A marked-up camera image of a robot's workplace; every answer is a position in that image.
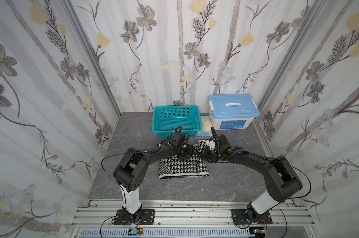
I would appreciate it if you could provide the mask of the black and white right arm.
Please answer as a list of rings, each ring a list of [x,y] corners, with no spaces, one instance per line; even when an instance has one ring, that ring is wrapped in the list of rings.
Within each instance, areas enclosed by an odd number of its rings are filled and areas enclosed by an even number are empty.
[[[231,146],[225,135],[206,141],[201,158],[207,163],[229,162],[248,167],[264,177],[265,190],[250,202],[245,217],[251,224],[257,224],[269,210],[301,191],[303,184],[287,158],[266,157],[249,152],[238,146]]]

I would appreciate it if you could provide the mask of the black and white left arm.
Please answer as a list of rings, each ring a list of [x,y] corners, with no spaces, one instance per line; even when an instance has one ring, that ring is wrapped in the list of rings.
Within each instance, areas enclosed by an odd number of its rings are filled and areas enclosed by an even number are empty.
[[[150,165],[174,156],[186,161],[199,153],[195,146],[187,141],[188,138],[177,131],[151,149],[137,150],[132,147],[127,150],[113,171],[113,178],[122,191],[124,202],[122,211],[125,221],[137,224],[142,218],[139,187]]]

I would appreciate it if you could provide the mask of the black white houndstooth scarf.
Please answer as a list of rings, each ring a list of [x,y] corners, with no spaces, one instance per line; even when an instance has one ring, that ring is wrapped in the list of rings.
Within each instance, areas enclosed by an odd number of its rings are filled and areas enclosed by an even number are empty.
[[[209,170],[206,164],[202,161],[206,140],[199,140],[194,144],[201,152],[198,156],[192,156],[191,159],[178,159],[177,156],[172,156],[167,159],[162,159],[159,162],[159,179],[174,179],[174,178],[199,178],[209,176]]]

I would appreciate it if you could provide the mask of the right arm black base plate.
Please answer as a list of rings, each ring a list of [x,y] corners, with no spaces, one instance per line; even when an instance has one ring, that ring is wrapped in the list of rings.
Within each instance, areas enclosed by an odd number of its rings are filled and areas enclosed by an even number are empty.
[[[267,211],[257,214],[253,209],[231,209],[231,216],[235,225],[271,225],[272,217]]]

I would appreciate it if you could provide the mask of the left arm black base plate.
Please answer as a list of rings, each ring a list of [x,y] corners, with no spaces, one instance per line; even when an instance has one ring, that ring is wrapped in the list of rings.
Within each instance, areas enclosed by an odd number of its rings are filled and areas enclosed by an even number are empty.
[[[129,213],[126,210],[118,210],[115,218],[112,220],[113,225],[143,225],[150,226],[154,224],[155,210],[154,209],[140,209],[135,214]]]

